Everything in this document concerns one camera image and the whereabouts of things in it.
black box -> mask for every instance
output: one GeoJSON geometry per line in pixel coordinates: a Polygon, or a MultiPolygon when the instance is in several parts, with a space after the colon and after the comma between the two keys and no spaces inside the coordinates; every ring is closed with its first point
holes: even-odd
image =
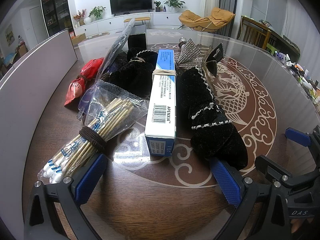
{"type": "Polygon", "coordinates": [[[147,49],[147,26],[136,25],[132,28],[130,36],[128,38],[128,49],[131,48],[141,48],[143,50],[147,49]]]}

door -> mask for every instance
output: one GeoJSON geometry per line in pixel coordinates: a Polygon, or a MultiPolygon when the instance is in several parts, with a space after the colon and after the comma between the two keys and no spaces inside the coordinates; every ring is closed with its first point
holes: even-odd
{"type": "Polygon", "coordinates": [[[37,6],[37,7],[30,9],[29,11],[30,11],[30,17],[31,17],[33,30],[35,32],[36,39],[39,44],[48,38],[47,31],[44,28],[41,10],[40,10],[40,7],[37,6]]]}

white partition board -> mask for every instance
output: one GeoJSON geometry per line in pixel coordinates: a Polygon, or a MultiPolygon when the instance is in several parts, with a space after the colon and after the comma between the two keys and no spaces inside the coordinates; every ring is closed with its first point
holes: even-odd
{"type": "Polygon", "coordinates": [[[23,239],[22,180],[29,145],[41,114],[77,61],[68,30],[32,49],[0,85],[0,216],[23,239]]]}

red candy bag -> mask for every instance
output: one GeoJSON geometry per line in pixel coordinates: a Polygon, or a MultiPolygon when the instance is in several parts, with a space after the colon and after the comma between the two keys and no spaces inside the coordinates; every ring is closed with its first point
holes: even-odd
{"type": "Polygon", "coordinates": [[[97,74],[102,61],[103,58],[92,59],[84,65],[80,74],[69,85],[64,105],[69,104],[73,99],[80,97],[84,93],[87,81],[97,74]]]}

black display cabinet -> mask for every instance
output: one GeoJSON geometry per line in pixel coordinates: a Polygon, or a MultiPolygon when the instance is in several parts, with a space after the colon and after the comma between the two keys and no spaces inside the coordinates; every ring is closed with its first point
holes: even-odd
{"type": "Polygon", "coordinates": [[[68,0],[41,0],[49,37],[68,28],[73,31],[68,0]]]}

